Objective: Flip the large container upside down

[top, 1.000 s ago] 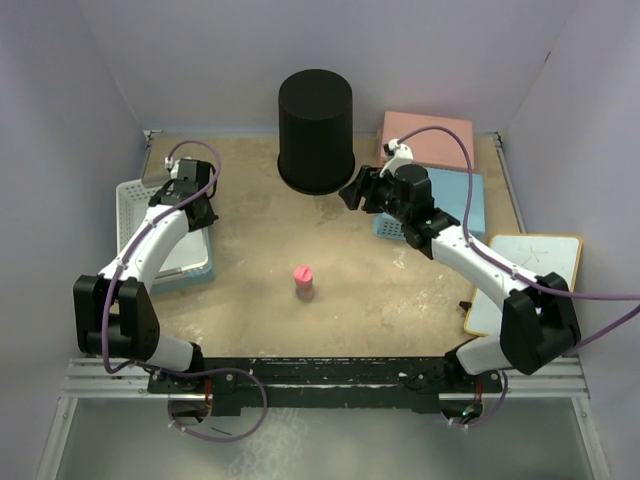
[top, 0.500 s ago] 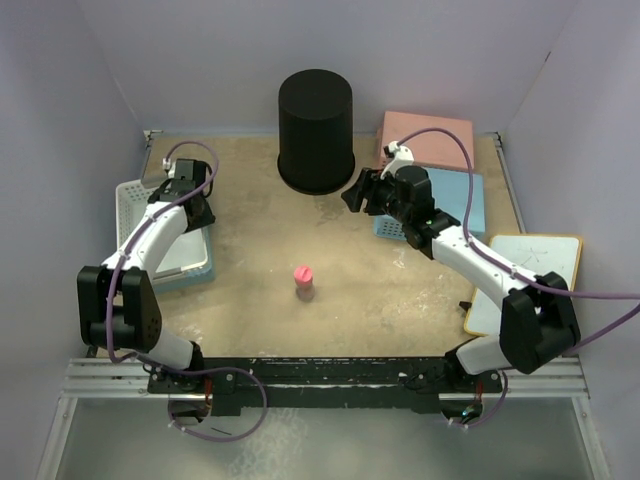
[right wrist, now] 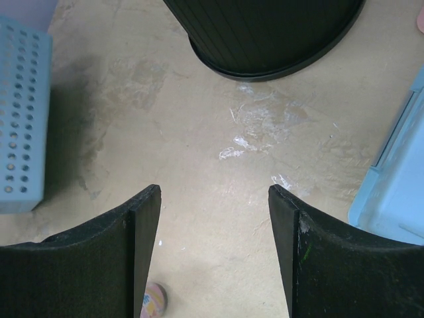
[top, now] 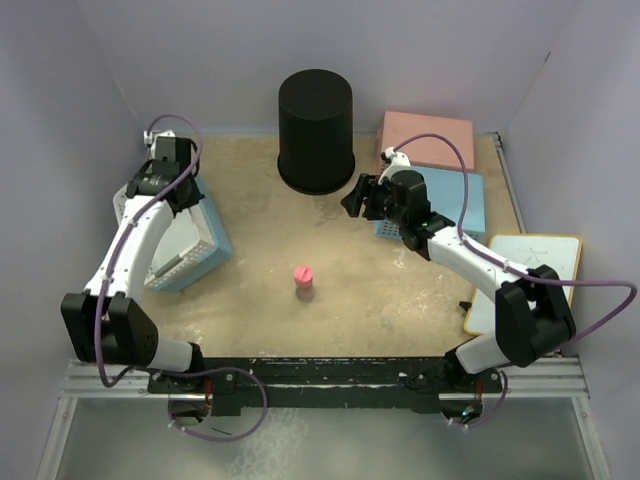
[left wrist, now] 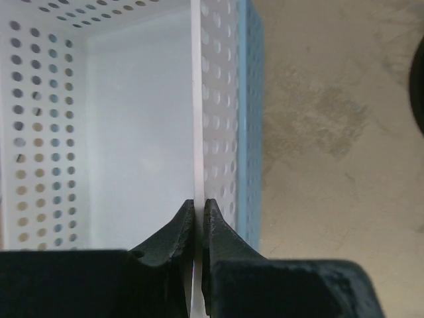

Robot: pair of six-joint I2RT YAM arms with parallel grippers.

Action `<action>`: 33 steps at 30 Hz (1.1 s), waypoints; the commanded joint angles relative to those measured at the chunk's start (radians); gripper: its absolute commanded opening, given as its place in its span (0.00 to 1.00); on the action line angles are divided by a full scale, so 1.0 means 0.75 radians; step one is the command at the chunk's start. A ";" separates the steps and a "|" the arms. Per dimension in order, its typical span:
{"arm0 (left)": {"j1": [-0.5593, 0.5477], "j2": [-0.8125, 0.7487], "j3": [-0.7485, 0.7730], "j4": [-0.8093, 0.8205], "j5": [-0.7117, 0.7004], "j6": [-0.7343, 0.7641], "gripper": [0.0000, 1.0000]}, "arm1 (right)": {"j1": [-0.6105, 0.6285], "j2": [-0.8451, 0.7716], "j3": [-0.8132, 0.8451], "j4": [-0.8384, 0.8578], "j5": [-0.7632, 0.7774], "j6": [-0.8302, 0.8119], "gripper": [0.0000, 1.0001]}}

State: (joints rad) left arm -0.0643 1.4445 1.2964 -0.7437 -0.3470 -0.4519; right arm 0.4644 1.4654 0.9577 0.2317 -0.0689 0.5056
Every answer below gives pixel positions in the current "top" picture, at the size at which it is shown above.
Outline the white perforated plastic basket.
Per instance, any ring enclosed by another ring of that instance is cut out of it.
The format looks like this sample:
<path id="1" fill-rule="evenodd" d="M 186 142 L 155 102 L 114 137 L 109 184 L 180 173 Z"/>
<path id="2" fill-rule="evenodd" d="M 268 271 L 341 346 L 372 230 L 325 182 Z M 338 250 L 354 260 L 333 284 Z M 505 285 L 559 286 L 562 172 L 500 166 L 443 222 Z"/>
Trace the white perforated plastic basket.
<path id="1" fill-rule="evenodd" d="M 152 196 L 114 198 L 119 227 L 96 278 L 109 294 L 143 289 L 177 292 L 229 258 L 228 239 L 209 194 L 175 213 Z"/>

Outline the light blue basket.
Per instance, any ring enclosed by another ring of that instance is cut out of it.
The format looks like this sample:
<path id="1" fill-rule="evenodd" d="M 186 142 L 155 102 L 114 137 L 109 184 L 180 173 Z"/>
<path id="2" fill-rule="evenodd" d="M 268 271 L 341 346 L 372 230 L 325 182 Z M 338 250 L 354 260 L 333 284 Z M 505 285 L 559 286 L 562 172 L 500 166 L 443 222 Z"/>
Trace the light blue basket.
<path id="1" fill-rule="evenodd" d="M 177 214 L 162 236 L 145 279 L 147 289 L 179 292 L 233 256 L 232 244 L 205 182 L 205 197 Z"/>

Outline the pink perforated plastic basket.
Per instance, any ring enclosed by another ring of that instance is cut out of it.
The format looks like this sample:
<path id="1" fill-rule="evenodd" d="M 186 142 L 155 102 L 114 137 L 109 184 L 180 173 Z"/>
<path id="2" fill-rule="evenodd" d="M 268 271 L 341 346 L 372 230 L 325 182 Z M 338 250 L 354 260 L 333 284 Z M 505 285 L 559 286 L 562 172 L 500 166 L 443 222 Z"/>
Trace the pink perforated plastic basket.
<path id="1" fill-rule="evenodd" d="M 448 139 L 461 154 L 466 169 L 475 170 L 473 123 L 470 120 L 387 110 L 377 132 L 378 157 L 389 147 L 419 134 L 432 133 Z M 414 166 L 460 170 L 454 151 L 442 140 L 422 138 L 403 146 Z"/>

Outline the blue perforated plastic basket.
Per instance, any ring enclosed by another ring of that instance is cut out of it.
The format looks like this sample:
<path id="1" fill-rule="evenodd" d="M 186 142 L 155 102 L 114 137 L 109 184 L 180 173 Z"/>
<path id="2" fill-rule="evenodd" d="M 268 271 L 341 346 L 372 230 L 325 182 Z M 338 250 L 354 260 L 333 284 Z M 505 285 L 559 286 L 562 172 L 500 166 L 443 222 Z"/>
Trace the blue perforated plastic basket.
<path id="1" fill-rule="evenodd" d="M 459 224 L 464 206 L 464 175 L 460 171 L 412 166 L 422 176 L 426 188 L 426 200 L 408 199 L 411 211 L 428 202 L 429 210 Z M 482 241 L 486 233 L 484 183 L 480 174 L 468 173 L 468 195 L 463 232 L 476 241 Z"/>

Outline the large black plastic bucket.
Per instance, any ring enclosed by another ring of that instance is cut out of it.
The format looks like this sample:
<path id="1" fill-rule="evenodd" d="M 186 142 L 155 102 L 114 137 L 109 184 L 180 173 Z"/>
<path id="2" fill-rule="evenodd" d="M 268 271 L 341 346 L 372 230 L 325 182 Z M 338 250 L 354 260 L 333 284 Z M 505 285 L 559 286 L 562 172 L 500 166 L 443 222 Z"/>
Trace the large black plastic bucket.
<path id="1" fill-rule="evenodd" d="M 278 91 L 277 168 L 293 190 L 326 195 L 355 171 L 353 92 L 341 75 L 308 69 L 289 76 Z"/>

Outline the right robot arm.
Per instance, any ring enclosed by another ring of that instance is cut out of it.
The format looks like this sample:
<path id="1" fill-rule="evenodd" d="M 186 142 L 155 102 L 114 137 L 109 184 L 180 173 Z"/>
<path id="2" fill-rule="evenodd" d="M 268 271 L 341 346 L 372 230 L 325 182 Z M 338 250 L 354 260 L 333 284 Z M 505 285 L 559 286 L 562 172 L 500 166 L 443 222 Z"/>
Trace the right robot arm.
<path id="1" fill-rule="evenodd" d="M 346 213 L 367 220 L 387 220 L 398 227 L 404 245 L 427 261 L 455 272 L 494 304 L 494 329 L 446 354 L 446 383 L 467 391 L 480 373 L 502 365 L 527 367 L 576 334 L 575 322 L 555 270 L 497 264 L 490 251 L 464 241 L 457 225 L 431 208 L 423 177 L 402 170 L 389 178 L 362 174 L 341 200 Z"/>

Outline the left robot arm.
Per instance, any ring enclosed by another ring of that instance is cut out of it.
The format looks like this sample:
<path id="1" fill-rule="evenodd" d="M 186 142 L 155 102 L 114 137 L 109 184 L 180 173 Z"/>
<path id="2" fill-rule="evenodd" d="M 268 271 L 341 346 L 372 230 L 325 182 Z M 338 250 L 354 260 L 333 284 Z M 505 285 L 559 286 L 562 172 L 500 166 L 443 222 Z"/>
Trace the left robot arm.
<path id="1" fill-rule="evenodd" d="M 80 361 L 171 371 L 175 385 L 194 392 L 206 378 L 200 353 L 189 342 L 161 336 L 140 302 L 155 254 L 185 248 L 191 215 L 204 197 L 193 175 L 196 144 L 164 131 L 149 151 L 125 187 L 105 258 L 82 292 L 64 296 L 61 314 Z"/>

